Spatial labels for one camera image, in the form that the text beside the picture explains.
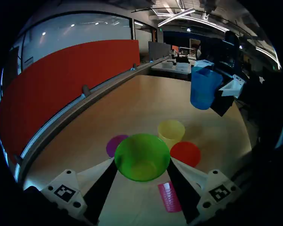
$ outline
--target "wooden table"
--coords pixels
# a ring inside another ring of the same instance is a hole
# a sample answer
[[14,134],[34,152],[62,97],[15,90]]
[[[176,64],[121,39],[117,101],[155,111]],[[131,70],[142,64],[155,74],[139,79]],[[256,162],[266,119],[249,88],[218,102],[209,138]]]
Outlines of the wooden table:
[[[220,169],[228,177],[251,150],[248,133],[235,103],[223,117],[190,104],[187,81],[139,75],[90,106],[42,151],[28,172],[25,187],[42,189],[65,169],[81,172],[108,160],[107,142],[119,134],[157,135],[158,124],[177,119],[186,127],[185,141],[201,150],[197,169]],[[117,173],[100,215],[100,225],[186,225],[182,212],[167,213],[157,184],[130,181]]]

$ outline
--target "green bowl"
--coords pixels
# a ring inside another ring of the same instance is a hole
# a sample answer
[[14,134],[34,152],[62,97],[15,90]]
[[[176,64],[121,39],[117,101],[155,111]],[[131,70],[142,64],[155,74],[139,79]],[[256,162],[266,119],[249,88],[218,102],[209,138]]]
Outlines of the green bowl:
[[167,145],[151,134],[135,134],[117,147],[114,161],[117,169],[130,180],[147,182],[161,176],[170,163]]

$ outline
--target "yellow cup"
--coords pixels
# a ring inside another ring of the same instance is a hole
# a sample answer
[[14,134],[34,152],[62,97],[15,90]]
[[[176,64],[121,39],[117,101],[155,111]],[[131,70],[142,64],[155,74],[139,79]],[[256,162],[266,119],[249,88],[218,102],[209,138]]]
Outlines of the yellow cup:
[[185,127],[177,120],[166,120],[158,126],[158,137],[166,143],[169,150],[181,141],[184,134]]

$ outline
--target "pink comb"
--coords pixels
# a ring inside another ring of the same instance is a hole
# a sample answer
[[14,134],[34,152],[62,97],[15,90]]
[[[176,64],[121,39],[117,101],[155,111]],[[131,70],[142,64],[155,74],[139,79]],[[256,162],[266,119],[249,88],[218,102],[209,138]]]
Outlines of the pink comb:
[[167,212],[175,213],[181,211],[181,206],[171,181],[158,185],[158,189]]

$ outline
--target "orange partition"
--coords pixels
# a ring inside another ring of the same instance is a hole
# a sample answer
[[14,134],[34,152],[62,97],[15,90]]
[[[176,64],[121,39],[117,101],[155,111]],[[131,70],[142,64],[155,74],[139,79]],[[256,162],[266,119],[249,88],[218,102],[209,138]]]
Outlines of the orange partition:
[[34,134],[82,94],[140,64],[137,40],[83,43],[33,63],[5,90],[0,102],[0,136],[13,162]]
[[178,52],[178,46],[172,46],[172,49]]

